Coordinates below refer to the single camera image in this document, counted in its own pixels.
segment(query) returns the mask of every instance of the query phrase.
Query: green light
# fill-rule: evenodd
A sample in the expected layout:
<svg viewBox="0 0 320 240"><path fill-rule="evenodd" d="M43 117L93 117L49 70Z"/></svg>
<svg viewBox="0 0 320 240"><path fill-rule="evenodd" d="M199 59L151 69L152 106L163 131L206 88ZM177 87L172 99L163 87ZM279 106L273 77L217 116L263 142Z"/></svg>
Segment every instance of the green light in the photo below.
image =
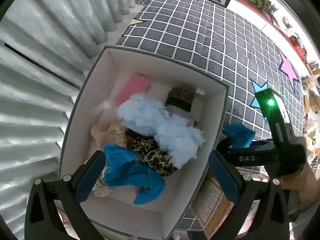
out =
<svg viewBox="0 0 320 240"><path fill-rule="evenodd" d="M269 99L269 100L268 100L268 105L269 105L269 106L274 106L274 105L275 105L274 100L273 100L273 99Z"/></svg>

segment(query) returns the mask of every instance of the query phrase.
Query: blue gripper pad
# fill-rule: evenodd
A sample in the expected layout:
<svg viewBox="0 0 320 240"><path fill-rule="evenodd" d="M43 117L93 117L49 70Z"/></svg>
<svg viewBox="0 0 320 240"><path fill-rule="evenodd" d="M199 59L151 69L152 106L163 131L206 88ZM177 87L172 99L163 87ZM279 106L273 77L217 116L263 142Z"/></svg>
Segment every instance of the blue gripper pad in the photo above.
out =
<svg viewBox="0 0 320 240"><path fill-rule="evenodd" d="M75 199L80 204L88 199L102 170L106 166L106 156L102 151L96 151L86 164L81 165L74 173L76 185Z"/></svg>
<svg viewBox="0 0 320 240"><path fill-rule="evenodd" d="M235 167L232 167L218 151L210 153L209 167L214 173L228 201L236 204L243 187L240 173Z"/></svg>

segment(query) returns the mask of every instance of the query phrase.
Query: pink star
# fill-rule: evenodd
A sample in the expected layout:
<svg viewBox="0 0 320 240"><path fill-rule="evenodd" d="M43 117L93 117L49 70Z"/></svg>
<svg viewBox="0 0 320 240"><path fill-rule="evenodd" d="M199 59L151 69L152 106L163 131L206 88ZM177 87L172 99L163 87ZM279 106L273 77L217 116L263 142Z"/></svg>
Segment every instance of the pink star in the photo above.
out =
<svg viewBox="0 0 320 240"><path fill-rule="evenodd" d="M294 90L294 84L293 84L293 80L299 80L297 75L295 74L295 72L293 71L291 62L280 52L280 55L282 57L282 64L280 64L280 68L279 70L281 70L283 73L285 73L291 83L292 89Z"/></svg>

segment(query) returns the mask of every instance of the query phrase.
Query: crumpled blue fabric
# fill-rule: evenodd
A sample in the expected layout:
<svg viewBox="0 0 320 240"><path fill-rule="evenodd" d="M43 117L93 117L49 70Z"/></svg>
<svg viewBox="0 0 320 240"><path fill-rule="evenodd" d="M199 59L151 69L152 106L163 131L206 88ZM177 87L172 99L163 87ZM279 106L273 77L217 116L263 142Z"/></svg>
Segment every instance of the crumpled blue fabric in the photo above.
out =
<svg viewBox="0 0 320 240"><path fill-rule="evenodd" d="M134 152L117 145L106 144L103 148L106 164L109 168L102 179L110 187L137 186L141 187L134 204L142 205L155 200L164 190L164 179L153 171Z"/></svg>
<svg viewBox="0 0 320 240"><path fill-rule="evenodd" d="M231 137L232 146L235 149L249 147L256 134L255 131L245 127L242 123L228 124L222 133L227 137Z"/></svg>

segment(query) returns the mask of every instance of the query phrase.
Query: curtain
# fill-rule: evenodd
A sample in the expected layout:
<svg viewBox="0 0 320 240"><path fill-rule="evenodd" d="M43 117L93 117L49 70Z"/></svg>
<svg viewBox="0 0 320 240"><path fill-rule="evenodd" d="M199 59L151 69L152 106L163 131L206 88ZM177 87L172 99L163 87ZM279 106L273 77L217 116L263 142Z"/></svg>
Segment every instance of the curtain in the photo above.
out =
<svg viewBox="0 0 320 240"><path fill-rule="evenodd" d="M0 22L0 214L24 239L37 178L57 179L68 116L135 0L15 0Z"/></svg>

